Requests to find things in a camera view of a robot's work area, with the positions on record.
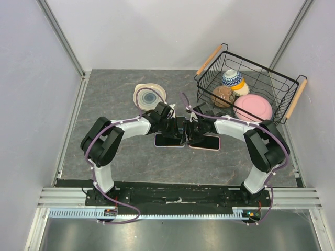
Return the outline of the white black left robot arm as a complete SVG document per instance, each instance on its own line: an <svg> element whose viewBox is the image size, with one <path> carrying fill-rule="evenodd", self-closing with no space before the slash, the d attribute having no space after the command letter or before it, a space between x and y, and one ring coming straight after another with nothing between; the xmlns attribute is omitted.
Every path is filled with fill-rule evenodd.
<svg viewBox="0 0 335 251"><path fill-rule="evenodd" d="M104 206L115 200L115 184L110 163L122 140L134 136L159 133L178 146L186 143L186 118L177 117L174 109L159 102L153 109L126 120L109 120L99 117L80 144L85 160L93 172L93 186L98 190L97 200Z"/></svg>

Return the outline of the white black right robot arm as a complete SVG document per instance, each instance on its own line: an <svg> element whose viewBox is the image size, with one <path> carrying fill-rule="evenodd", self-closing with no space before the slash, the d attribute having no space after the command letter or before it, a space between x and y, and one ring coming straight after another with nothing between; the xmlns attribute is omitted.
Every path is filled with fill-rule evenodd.
<svg viewBox="0 0 335 251"><path fill-rule="evenodd" d="M290 150L277 127L270 120L248 122L229 115L203 114L202 110L186 104L186 109L196 115L196 132L208 130L245 142L253 164L247 178L240 186L240 200L246 206L258 201L259 195L277 170L288 164Z"/></svg>

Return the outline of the cream silicone lid plate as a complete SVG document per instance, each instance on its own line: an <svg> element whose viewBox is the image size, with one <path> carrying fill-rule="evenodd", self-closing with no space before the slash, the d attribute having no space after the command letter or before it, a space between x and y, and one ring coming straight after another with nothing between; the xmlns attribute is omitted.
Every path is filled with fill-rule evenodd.
<svg viewBox="0 0 335 251"><path fill-rule="evenodd" d="M166 101L165 89L155 83L137 84L133 93L133 102L143 111L154 109L159 102Z"/></svg>

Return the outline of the brown ceramic bowl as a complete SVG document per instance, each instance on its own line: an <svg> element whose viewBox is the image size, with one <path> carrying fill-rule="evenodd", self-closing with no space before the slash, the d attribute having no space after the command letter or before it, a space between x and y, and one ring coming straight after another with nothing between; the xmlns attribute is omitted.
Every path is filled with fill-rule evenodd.
<svg viewBox="0 0 335 251"><path fill-rule="evenodd" d="M228 108L234 103L235 94L230 87L221 85L213 90L211 101L217 107Z"/></svg>

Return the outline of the yellow cream bowl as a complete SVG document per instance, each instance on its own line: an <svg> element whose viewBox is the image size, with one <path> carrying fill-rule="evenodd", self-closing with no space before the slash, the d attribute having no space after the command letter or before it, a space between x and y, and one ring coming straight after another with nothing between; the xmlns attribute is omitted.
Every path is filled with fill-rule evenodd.
<svg viewBox="0 0 335 251"><path fill-rule="evenodd" d="M236 96L244 96L250 93L250 89L249 86L247 85L247 83L245 82L244 78L242 78L241 82L235 86L231 87L233 93Z"/></svg>

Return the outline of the blue patterned bowl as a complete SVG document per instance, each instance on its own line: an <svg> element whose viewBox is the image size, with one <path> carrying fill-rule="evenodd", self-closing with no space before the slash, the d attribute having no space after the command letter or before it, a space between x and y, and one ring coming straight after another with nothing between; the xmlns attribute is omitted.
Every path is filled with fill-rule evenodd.
<svg viewBox="0 0 335 251"><path fill-rule="evenodd" d="M222 84L229 87L239 85L241 81L242 76L240 72L234 69L226 70L222 76Z"/></svg>

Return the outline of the pink plate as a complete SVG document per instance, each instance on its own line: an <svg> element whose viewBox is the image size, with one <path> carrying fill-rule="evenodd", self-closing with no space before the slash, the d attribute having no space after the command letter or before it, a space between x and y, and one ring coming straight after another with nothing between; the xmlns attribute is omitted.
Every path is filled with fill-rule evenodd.
<svg viewBox="0 0 335 251"><path fill-rule="evenodd" d="M263 97L255 94L247 94L239 97L234 103L235 116L248 122L261 122L271 120L273 110L270 103Z"/></svg>

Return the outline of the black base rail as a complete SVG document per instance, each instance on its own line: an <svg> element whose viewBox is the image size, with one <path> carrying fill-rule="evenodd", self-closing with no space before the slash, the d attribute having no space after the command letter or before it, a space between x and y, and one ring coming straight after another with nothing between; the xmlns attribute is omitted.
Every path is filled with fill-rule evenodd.
<svg viewBox="0 0 335 251"><path fill-rule="evenodd" d="M251 201L243 200L239 186L115 182L114 190L103 196L92 180L58 180L57 188L80 188L86 206L105 207L123 213L231 213L234 207L268 207L271 192L263 190Z"/></svg>

